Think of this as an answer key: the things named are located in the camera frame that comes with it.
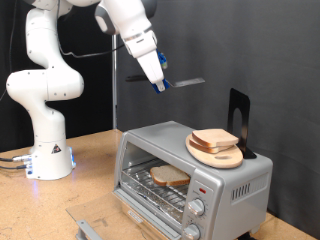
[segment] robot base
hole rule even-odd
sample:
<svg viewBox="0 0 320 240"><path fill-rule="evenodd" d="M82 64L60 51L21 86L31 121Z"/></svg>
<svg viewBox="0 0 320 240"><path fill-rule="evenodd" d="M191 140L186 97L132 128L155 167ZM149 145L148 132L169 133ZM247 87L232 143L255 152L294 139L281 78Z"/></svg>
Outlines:
<svg viewBox="0 0 320 240"><path fill-rule="evenodd" d="M29 179L56 180L68 176L76 163L73 161L72 149L66 140L56 142L35 142L30 149L32 168L26 169Z"/></svg>

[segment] metal pole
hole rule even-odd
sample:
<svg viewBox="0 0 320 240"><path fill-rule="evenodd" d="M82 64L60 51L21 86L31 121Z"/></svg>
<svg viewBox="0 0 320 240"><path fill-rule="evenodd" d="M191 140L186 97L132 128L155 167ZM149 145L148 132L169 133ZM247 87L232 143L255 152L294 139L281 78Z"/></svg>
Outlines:
<svg viewBox="0 0 320 240"><path fill-rule="evenodd" d="M112 36L112 49L118 47L117 36ZM117 129L117 51L112 53L112 116L113 129Z"/></svg>

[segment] black plate holder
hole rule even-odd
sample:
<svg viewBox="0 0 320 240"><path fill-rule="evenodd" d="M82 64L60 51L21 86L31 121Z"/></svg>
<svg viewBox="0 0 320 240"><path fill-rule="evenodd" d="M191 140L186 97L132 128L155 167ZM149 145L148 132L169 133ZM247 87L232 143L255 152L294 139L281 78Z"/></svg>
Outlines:
<svg viewBox="0 0 320 240"><path fill-rule="evenodd" d="M244 159L255 159L257 156L249 148L247 148L250 99L247 95L235 90L234 88L231 88L227 128L227 131L231 134L233 133L234 111L237 108L240 110L242 116L241 137L237 146L241 150Z"/></svg>

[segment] cable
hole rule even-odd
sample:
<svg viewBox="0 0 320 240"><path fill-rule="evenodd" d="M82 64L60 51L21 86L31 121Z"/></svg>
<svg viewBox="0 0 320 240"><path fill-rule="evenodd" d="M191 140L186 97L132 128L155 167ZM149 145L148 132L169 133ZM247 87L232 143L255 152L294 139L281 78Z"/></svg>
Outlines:
<svg viewBox="0 0 320 240"><path fill-rule="evenodd" d="M1 162L13 162L13 159L10 158L0 158Z"/></svg>
<svg viewBox="0 0 320 240"><path fill-rule="evenodd" d="M13 34L14 34L14 28L16 26L17 2L18 2L18 0L16 0L14 3L13 24L12 24L11 37L10 37L10 47L9 47L9 71L10 71L10 74L12 73L12 39L13 39ZM7 88L4 90L3 94L1 95L0 102L2 101L2 98L4 97L4 95L6 95L6 93L7 93Z"/></svg>
<svg viewBox="0 0 320 240"><path fill-rule="evenodd" d="M117 48L115 48L115 49L112 49L112 50L110 50L110 51L107 51L107 52L91 53L91 54L85 54L85 55L76 55L76 54L74 54L73 52L65 53L65 52L62 50L62 47L61 47L61 44L60 44L60 40L59 40L59 34L58 34L59 10L60 10L60 0L58 0L58 10L57 10L56 28L57 28L57 38L58 38L59 48L60 48L60 51L61 51L61 53L62 53L63 55L65 55L65 56L72 55L72 56L75 57L75 58L96 57L96 56L102 56L102 55L106 55L106 54L112 53L112 52L117 51L117 50L119 50L120 48L124 47L124 44L122 44L122 45L120 45L119 47L117 47Z"/></svg>
<svg viewBox="0 0 320 240"><path fill-rule="evenodd" d="M9 170L17 170L17 169L26 169L27 166L26 165L20 165L20 166L14 167L14 168L7 168L7 167L0 166L0 168L9 169Z"/></svg>

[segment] wooden plate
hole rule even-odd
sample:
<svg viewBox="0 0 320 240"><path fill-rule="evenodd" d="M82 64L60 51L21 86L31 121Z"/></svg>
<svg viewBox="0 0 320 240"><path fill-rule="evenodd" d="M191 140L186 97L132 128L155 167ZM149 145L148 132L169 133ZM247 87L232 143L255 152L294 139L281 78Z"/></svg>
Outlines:
<svg viewBox="0 0 320 240"><path fill-rule="evenodd" d="M186 138L186 146L190 154L198 161L215 168L235 168L241 165L243 156L236 145L219 153L206 153L190 145L191 137L192 135L190 134Z"/></svg>

